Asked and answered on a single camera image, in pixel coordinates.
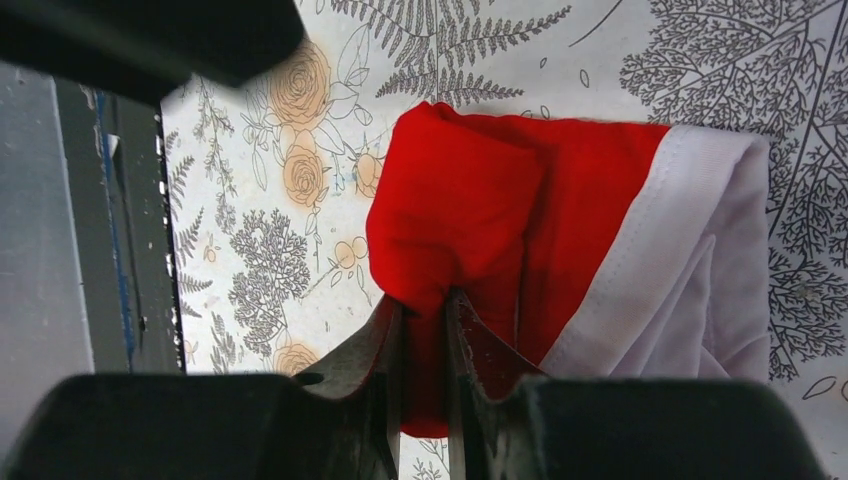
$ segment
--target folded cloth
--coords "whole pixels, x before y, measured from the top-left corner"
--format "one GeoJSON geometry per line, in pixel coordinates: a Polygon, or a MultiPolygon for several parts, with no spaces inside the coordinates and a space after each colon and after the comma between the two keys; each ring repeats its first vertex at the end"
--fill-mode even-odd
{"type": "Polygon", "coordinates": [[[409,311],[403,430],[447,434],[452,286],[551,375],[765,380],[767,160],[699,127],[404,114],[366,225],[409,311]]]}

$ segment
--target black object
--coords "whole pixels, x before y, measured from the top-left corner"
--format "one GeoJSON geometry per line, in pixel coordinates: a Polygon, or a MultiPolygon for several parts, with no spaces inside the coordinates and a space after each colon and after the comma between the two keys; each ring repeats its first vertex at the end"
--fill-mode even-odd
{"type": "Polygon", "coordinates": [[[158,105],[197,73],[237,87],[304,36],[294,0],[0,0],[0,58],[158,105]]]}
{"type": "MultiPolygon", "coordinates": [[[[548,378],[455,292],[453,479],[824,479],[766,387],[548,378]]],[[[8,480],[396,479],[401,307],[293,378],[92,375],[56,387],[8,480]]]]}

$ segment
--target gray surface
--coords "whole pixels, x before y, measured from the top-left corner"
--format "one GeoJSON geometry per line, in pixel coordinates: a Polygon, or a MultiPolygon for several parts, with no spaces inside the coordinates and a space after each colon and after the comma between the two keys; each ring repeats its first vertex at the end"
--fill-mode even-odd
{"type": "Polygon", "coordinates": [[[0,63],[0,458],[44,393],[92,371],[53,80],[0,63]]]}

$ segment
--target fern leaf print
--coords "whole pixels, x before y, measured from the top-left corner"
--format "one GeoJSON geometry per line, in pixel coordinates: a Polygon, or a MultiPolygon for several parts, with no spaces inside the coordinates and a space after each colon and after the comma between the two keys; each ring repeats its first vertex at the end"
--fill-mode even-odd
{"type": "Polygon", "coordinates": [[[520,96],[468,71],[480,60],[529,42],[564,19],[571,7],[541,18],[486,18],[480,0],[332,0],[334,11],[366,22],[395,71],[377,97],[406,94],[456,107],[520,96]]]}
{"type": "Polygon", "coordinates": [[[620,72],[650,120],[774,140],[770,367],[791,381],[800,363],[846,350],[848,2],[650,4],[659,24],[620,72]]]}

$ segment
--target blue strip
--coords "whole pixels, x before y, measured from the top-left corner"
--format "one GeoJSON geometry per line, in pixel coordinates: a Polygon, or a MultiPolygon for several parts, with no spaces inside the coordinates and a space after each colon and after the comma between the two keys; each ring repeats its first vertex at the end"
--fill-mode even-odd
{"type": "Polygon", "coordinates": [[[98,91],[95,95],[95,105],[97,106],[97,126],[100,132],[100,146],[103,150],[103,174],[106,177],[106,202],[108,203],[109,211],[109,226],[112,228],[112,255],[115,258],[115,270],[118,273],[118,293],[121,299],[121,321],[124,326],[124,343],[127,351],[127,365],[130,373],[133,371],[133,352],[135,351],[135,335],[132,328],[132,315],[130,314],[130,292],[127,284],[127,276],[124,274],[124,268],[121,264],[121,247],[118,242],[118,229],[115,227],[115,215],[112,211],[112,156],[109,151],[109,136],[106,134],[106,129],[103,125],[103,108],[105,105],[105,97],[102,92],[98,91]]]}

